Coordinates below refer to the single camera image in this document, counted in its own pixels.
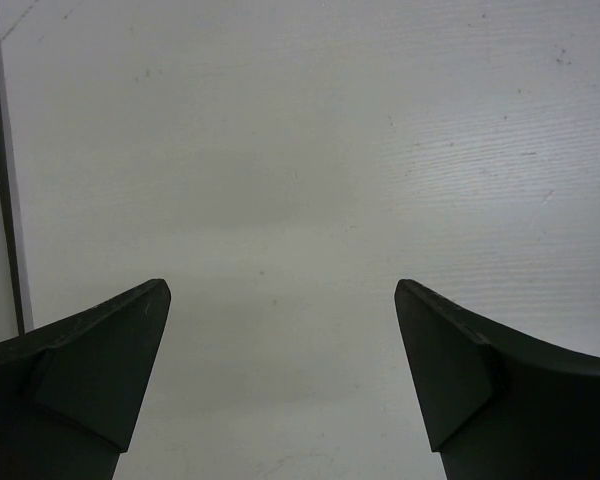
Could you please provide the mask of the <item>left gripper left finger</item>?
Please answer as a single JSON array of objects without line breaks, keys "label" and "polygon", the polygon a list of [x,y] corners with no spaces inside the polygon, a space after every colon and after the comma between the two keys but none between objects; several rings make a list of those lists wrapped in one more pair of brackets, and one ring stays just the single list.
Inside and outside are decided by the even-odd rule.
[{"label": "left gripper left finger", "polygon": [[0,479],[110,479],[130,447],[171,302],[152,279],[0,342]]}]

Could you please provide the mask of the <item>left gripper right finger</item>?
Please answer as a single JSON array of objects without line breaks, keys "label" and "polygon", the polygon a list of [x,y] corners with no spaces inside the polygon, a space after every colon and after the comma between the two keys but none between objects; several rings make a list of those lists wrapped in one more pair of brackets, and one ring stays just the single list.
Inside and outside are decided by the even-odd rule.
[{"label": "left gripper right finger", "polygon": [[450,479],[600,479],[600,358],[395,290],[430,448]]}]

